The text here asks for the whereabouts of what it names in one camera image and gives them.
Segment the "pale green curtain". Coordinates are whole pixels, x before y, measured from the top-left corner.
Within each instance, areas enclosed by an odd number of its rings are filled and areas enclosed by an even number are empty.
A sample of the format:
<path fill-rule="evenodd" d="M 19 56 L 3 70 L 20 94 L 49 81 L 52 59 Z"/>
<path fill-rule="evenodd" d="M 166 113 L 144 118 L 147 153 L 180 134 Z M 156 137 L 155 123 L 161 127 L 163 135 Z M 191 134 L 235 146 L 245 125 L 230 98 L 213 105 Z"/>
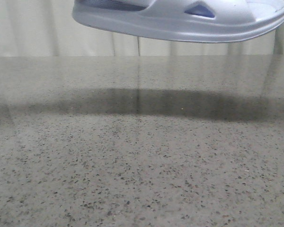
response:
<path fill-rule="evenodd" d="M 83 26 L 72 7 L 71 0 L 0 0 L 0 57 L 284 54 L 284 23 L 240 43 L 170 42 Z"/>

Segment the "light blue slipper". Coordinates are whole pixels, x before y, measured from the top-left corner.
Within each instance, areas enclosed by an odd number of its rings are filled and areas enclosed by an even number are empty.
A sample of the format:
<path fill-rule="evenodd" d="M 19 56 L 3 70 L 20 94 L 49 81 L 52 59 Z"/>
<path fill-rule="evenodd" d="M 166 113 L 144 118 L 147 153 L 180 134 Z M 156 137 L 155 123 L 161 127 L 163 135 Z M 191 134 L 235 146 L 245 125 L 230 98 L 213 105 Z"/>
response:
<path fill-rule="evenodd" d="M 284 0 L 76 0 L 82 25 L 168 41 L 233 43 L 284 22 Z"/>

